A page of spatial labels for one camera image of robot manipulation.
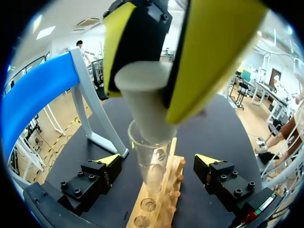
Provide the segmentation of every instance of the door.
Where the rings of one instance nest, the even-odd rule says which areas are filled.
[[[273,69],[273,68],[272,68],[271,77],[270,77],[270,80],[269,80],[269,85],[270,85],[269,87],[270,87],[270,88],[273,88],[273,90],[275,89],[274,77],[275,77],[276,75],[279,75],[279,78],[280,78],[280,80],[281,80],[281,72],[278,71],[278,70],[276,70],[276,69]],[[269,96],[268,100],[269,100],[270,102],[273,102],[273,99],[272,99],[272,97],[270,97],[270,96]]]
[[[276,69],[273,69],[273,68],[272,68],[272,72],[271,72],[271,77],[270,77],[269,85],[270,85],[270,87],[272,87],[273,89],[275,88],[274,77],[275,77],[276,75],[279,75],[279,78],[280,78],[280,80],[281,80],[281,72],[278,71],[278,70],[276,70]]]

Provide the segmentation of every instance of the wooden floor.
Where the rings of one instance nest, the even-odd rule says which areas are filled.
[[[232,95],[236,97],[237,92],[234,90]],[[253,149],[255,149],[257,147],[257,137],[263,137],[265,139],[270,134],[267,127],[268,124],[266,123],[269,112],[262,106],[251,104],[251,99],[251,97],[245,97],[242,103],[245,109],[236,110],[236,114],[248,134]],[[270,103],[268,101],[264,102],[267,106],[269,106]],[[40,184],[45,181],[49,170],[54,164],[56,157],[62,151],[64,145],[81,125],[79,122],[74,121],[75,119],[77,120],[77,112],[71,92],[57,97],[50,103],[50,107],[62,129],[67,129],[65,130],[66,136],[60,137],[61,134],[54,130],[50,121],[47,119],[45,112],[43,110],[39,112],[38,122],[42,129],[42,133],[40,135],[34,133],[30,138],[30,142],[32,145],[35,145],[35,138],[38,138],[40,141],[39,144],[41,144],[40,156],[45,161],[47,167],[43,172],[39,171],[36,167],[30,168],[26,180],[30,182],[37,181]],[[90,108],[86,108],[85,111],[88,117],[92,114]],[[280,142],[277,146],[271,148],[270,151],[277,151],[283,145],[283,143],[284,142]],[[18,162],[20,175],[23,176],[23,172],[28,161],[25,157],[23,157],[22,153],[18,153]]]

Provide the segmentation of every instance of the white ceiling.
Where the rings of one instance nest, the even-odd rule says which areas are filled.
[[[71,35],[75,25],[89,18],[102,19],[103,13],[114,0],[55,0],[40,13],[33,17],[24,35],[20,39],[13,64],[18,66],[26,59],[43,51],[56,38]],[[40,26],[33,34],[33,21],[42,14]],[[36,40],[40,30],[56,26],[54,31],[46,37]]]
[[[20,46],[17,48],[16,55],[13,59],[12,66],[18,66],[30,57],[44,51],[50,46],[51,41],[56,38],[71,35],[75,25],[80,21],[89,18],[102,19],[103,13],[109,8],[114,0],[55,0],[52,4],[38,13],[20,39]],[[172,25],[180,28],[183,22],[182,9],[175,3],[174,0],[169,0],[169,12],[174,17]],[[33,34],[33,21],[37,16],[42,14],[41,24]],[[54,31],[46,37],[36,40],[40,30],[56,26]],[[278,18],[273,12],[269,11],[265,21],[260,27],[263,32],[263,37],[259,39],[259,46],[268,48],[270,51],[283,52],[278,47],[267,45],[267,40],[273,41],[273,29],[276,29],[278,42],[284,43],[286,47],[290,46],[289,39],[299,45],[293,36],[287,33],[287,24]],[[94,29],[88,33],[103,32],[103,28]],[[301,51],[296,46],[293,47],[296,53]]]
[[[296,37],[296,34],[293,32],[292,35],[288,33],[288,23],[279,18],[274,12],[269,11],[265,17],[264,22],[261,24],[259,30],[262,32],[262,37],[259,37],[258,43],[256,46],[269,51],[282,54],[291,53],[291,45],[294,50],[294,54],[302,59],[302,51],[299,48],[300,43]],[[276,42],[277,45],[271,45],[274,42],[274,29],[276,30]],[[255,48],[255,51],[264,55],[266,52],[258,48]],[[290,57],[284,55],[278,55],[278,59],[281,65],[287,67],[293,67],[293,61]]]

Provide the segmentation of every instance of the wall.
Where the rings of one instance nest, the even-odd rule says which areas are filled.
[[[299,81],[294,75],[293,62],[291,59],[271,55],[265,77],[266,83],[269,83],[272,69],[276,69],[281,72],[281,84],[289,93],[293,94],[300,92]]]
[[[51,44],[47,45],[46,47],[42,48],[41,51],[38,51],[37,54],[28,57],[26,61],[23,61],[21,63],[16,63],[14,60],[11,63],[12,67],[15,67],[14,70],[10,70],[5,82],[5,85],[11,81],[11,79],[20,71],[22,70],[26,65],[30,64],[34,60],[38,59],[41,56],[45,56],[48,52],[50,52],[51,57],[52,57],[52,46]]]
[[[169,11],[169,13],[172,15],[172,22],[171,22],[169,32],[166,35],[162,49],[165,50],[166,48],[169,48],[170,50],[176,51],[178,41],[180,39],[184,12],[183,11]]]
[[[252,51],[249,55],[245,58],[244,63],[242,64],[243,68],[249,68],[252,66],[254,69],[257,69],[262,66],[264,56]]]
[[[91,53],[100,54],[101,46],[102,49],[104,49],[105,27],[100,26],[91,31],[86,32],[85,34],[71,34],[66,37],[52,40],[52,57],[64,53],[64,48],[75,48],[76,42],[79,40],[83,41],[83,49]]]

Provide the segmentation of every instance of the cable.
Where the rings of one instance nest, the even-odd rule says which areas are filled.
[[[270,218],[270,219],[268,219],[267,221],[269,222],[269,221],[271,221],[271,220],[274,220],[274,219],[276,219],[276,218],[278,218],[278,217],[281,217],[282,215],[284,215],[285,213],[283,213],[283,214],[280,214],[280,215],[278,215],[278,216],[275,216],[275,217],[273,217],[273,218]]]
[[[290,204],[288,206],[284,207],[283,209],[273,213],[273,215],[278,214],[278,213],[282,212],[283,210],[286,210],[289,206],[290,206]]]
[[[41,136],[41,134],[39,133],[39,132],[37,132],[38,133],[38,135],[40,136],[40,138],[53,150],[53,152],[55,152],[55,150],[53,149],[53,147],[51,147],[48,143],[47,143],[47,141]]]

